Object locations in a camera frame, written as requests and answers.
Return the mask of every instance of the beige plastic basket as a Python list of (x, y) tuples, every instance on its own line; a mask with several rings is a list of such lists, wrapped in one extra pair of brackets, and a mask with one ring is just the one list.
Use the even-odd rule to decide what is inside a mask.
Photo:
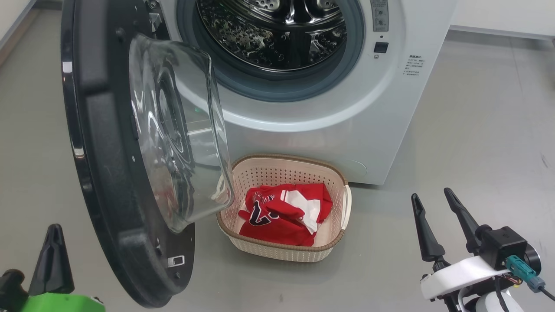
[[(285, 183), (325, 183), (327, 186), (334, 204), (330, 215), (316, 232), (314, 245), (284, 245), (239, 235), (245, 220), (238, 216), (238, 211), (246, 192), (261, 185)], [(351, 214), (351, 190), (345, 177), (327, 163), (288, 155), (250, 155), (233, 165), (233, 185), (235, 201), (217, 217), (220, 229), (242, 251), (279, 260), (317, 262), (327, 257), (345, 234)]]

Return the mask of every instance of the brown basket rim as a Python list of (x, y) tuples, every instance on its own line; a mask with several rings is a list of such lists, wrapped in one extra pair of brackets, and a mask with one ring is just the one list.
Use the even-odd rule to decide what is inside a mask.
[[(345, 183), (345, 185), (348, 185), (349, 183), (347, 182), (347, 179), (345, 179), (345, 176), (339, 171), (337, 170), (337, 168), (335, 168), (333, 165), (327, 163), (327, 162), (323, 162), (321, 160), (316, 160), (316, 159), (311, 159), (311, 158), (307, 158), (307, 157), (301, 157), (301, 156), (293, 156), (293, 155), (285, 155), (285, 154), (251, 154), (251, 155), (247, 155), (244, 157), (239, 158), (238, 160), (236, 160), (233, 163), (232, 168), (235, 169), (235, 167), (247, 160), (247, 159), (251, 159), (251, 158), (270, 158), (270, 159), (285, 159), (285, 160), (294, 160), (294, 161), (298, 161), (298, 162), (304, 162), (304, 163), (311, 163), (311, 164), (315, 164), (315, 165), (320, 165), (323, 167), (327, 167), (333, 171), (335, 171), (343, 180), (343, 182)], [(262, 245), (262, 246), (266, 246), (266, 247), (272, 247), (272, 248), (279, 248), (279, 249), (286, 249), (286, 250), (295, 250), (295, 251), (315, 251), (315, 252), (320, 252), (320, 251), (324, 251), (324, 250), (328, 250), (330, 248), (333, 248), (335, 245), (337, 245), (337, 243), (341, 240), (341, 238), (343, 238), (343, 235), (345, 235), (345, 230), (341, 229), (339, 231), (339, 233), (337, 234), (337, 236), (335, 237), (335, 239), (330, 242), (327, 245), (324, 246), (320, 246), (320, 247), (312, 247), (312, 246), (293, 246), (293, 245), (285, 245), (285, 244), (278, 244), (278, 243), (271, 243), (269, 241), (264, 241), (264, 240), (260, 240), (260, 239), (255, 239), (255, 238), (250, 238), (250, 237), (246, 237), (240, 234), (235, 233), (234, 231), (230, 230), (228, 227), (225, 226), (224, 221), (221, 218), (221, 214), (222, 212), (219, 212), (216, 214), (216, 218), (218, 219), (218, 225), (220, 226), (220, 229), (227, 235), (236, 239), (240, 239), (240, 240), (244, 240), (244, 241), (248, 241), (249, 243), (254, 243), (257, 245)]]

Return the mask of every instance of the open door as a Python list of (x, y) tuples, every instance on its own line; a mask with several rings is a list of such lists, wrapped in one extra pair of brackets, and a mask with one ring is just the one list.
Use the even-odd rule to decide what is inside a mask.
[(210, 57), (152, 38), (143, 0), (65, 0), (62, 80), (75, 166), (117, 278), (149, 308), (183, 291), (194, 222), (233, 202)]

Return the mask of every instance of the white basket handle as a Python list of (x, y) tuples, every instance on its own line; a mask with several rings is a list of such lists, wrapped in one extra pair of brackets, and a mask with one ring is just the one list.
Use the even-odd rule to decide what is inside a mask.
[(341, 229), (345, 230), (351, 217), (351, 189), (345, 186), (345, 194), (343, 195), (343, 211), (341, 213)]

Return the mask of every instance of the red garment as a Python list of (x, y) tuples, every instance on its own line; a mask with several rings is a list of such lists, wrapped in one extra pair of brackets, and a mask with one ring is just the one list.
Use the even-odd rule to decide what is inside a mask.
[[(291, 205), (287, 200), (302, 207)], [(239, 234), (272, 243), (312, 246), (316, 233), (311, 234), (308, 225), (303, 224), (309, 222), (306, 218), (310, 217), (305, 211), (314, 212), (319, 207), (319, 214), (312, 218), (322, 223), (333, 203), (325, 184), (319, 183), (251, 188), (245, 205), (247, 211), (239, 210), (239, 216), (246, 220)]]

